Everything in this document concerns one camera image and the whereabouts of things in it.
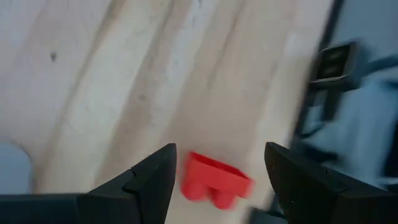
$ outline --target red lego brick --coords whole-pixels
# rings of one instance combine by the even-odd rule
[[[193,201],[206,199],[213,201],[220,209],[233,206],[236,196],[249,195],[253,180],[240,170],[225,163],[190,152],[181,191]]]

